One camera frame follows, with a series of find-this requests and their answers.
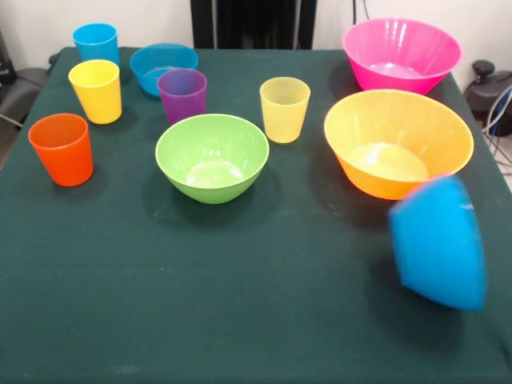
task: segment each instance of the green bowl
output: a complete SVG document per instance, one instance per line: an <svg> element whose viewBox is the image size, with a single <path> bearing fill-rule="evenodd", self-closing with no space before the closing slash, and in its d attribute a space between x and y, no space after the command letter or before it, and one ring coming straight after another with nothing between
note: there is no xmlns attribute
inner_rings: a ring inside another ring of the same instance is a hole
<svg viewBox="0 0 512 384"><path fill-rule="evenodd" d="M155 156L181 192L199 202L220 204L252 185L269 151L266 136L252 122L228 114L200 114L166 130Z"/></svg>

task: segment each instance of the blue bowl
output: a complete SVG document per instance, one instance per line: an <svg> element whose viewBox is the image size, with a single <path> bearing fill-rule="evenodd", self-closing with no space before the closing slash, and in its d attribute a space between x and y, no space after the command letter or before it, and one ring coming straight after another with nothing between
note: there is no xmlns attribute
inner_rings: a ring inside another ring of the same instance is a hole
<svg viewBox="0 0 512 384"><path fill-rule="evenodd" d="M159 96L157 80L174 68L198 67L199 57L194 50L181 44L161 43L141 48L130 59L130 67L138 84L148 94Z"/></svg>
<svg viewBox="0 0 512 384"><path fill-rule="evenodd" d="M486 266L471 200L456 176L425 184L390 212L402 284L460 310L481 310Z"/></svg>

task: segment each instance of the pink bowl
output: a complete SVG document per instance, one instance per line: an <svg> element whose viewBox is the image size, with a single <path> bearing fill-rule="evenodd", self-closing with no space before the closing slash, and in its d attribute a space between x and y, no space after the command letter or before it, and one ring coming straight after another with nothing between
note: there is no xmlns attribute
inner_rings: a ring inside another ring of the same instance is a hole
<svg viewBox="0 0 512 384"><path fill-rule="evenodd" d="M376 18L348 29L343 46L364 90L426 94L459 62L461 46L435 26L405 18Z"/></svg>

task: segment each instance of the blue cup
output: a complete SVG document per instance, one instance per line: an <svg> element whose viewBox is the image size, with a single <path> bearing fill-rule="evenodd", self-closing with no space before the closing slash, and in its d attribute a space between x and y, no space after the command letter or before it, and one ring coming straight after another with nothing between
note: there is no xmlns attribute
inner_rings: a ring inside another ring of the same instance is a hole
<svg viewBox="0 0 512 384"><path fill-rule="evenodd" d="M83 61L100 58L119 66L118 32L110 24L85 24L73 32L73 40Z"/></svg>
<svg viewBox="0 0 512 384"><path fill-rule="evenodd" d="M481 310L486 266L478 222L456 176L425 184L390 212L394 258L402 284L460 310Z"/></svg>
<svg viewBox="0 0 512 384"><path fill-rule="evenodd" d="M135 52L130 58L130 67L141 88L148 94L159 97L157 80L162 74L175 68L195 70L198 62L198 54L188 46L160 43Z"/></svg>

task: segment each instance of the purple cup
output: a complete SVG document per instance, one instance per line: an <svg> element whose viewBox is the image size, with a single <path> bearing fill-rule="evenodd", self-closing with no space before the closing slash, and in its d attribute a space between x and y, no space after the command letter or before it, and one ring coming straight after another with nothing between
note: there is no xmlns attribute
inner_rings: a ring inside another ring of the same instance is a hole
<svg viewBox="0 0 512 384"><path fill-rule="evenodd" d="M177 68L158 78L163 109L171 125L206 110L206 76L198 70Z"/></svg>

